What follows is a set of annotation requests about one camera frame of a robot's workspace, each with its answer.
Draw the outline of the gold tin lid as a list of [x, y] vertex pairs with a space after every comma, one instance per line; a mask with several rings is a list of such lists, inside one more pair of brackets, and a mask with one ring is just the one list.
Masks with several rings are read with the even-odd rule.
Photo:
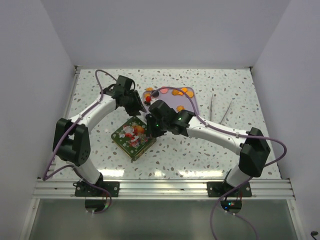
[[128, 119], [112, 133], [111, 139], [132, 161], [136, 161], [156, 142], [155, 138], [147, 136], [147, 124], [137, 116]]

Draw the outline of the metal serving tongs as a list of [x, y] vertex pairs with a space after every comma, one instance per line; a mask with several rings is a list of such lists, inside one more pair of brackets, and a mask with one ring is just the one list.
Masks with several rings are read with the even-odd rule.
[[232, 98], [229, 103], [222, 102], [219, 103], [217, 100], [217, 95], [215, 93], [211, 94], [210, 104], [209, 104], [209, 120], [216, 121], [220, 125], [226, 120], [228, 113], [231, 110], [234, 98]]

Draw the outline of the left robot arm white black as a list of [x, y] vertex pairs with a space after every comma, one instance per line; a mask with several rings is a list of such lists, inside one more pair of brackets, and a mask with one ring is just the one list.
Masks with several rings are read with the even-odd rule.
[[92, 196], [103, 193], [102, 174], [90, 160], [90, 133], [100, 121], [119, 107], [129, 116], [139, 116], [146, 112], [134, 80], [118, 76], [115, 83], [106, 88], [97, 81], [100, 88], [98, 97], [77, 115], [57, 121], [52, 147], [52, 158], [59, 157], [70, 163], [75, 172], [87, 182], [86, 190]]

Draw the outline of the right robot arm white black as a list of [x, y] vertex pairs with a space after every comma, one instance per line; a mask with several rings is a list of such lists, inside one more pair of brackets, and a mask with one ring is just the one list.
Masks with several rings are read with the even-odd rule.
[[223, 192], [235, 196], [244, 181], [259, 178], [270, 154], [266, 137], [258, 128], [249, 131], [219, 126], [200, 117], [196, 112], [176, 112], [163, 100], [157, 100], [148, 108], [146, 115], [148, 135], [153, 138], [170, 132], [189, 138], [209, 141], [224, 147], [239, 156], [238, 164], [232, 168], [223, 183]]

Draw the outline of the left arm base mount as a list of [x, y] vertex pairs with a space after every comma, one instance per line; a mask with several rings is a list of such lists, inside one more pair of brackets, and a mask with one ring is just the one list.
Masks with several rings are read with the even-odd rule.
[[113, 198], [119, 196], [120, 183], [118, 181], [99, 180], [96, 184], [84, 180], [74, 182], [74, 196], [83, 197], [84, 207], [92, 215], [101, 214], [108, 210]]

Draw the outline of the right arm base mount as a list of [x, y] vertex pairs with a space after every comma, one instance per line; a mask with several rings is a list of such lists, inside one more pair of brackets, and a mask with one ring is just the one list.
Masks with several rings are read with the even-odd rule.
[[225, 181], [208, 181], [206, 183], [209, 198], [218, 198], [219, 204], [224, 211], [237, 214], [243, 207], [243, 198], [253, 196], [251, 185], [247, 182], [234, 189]]

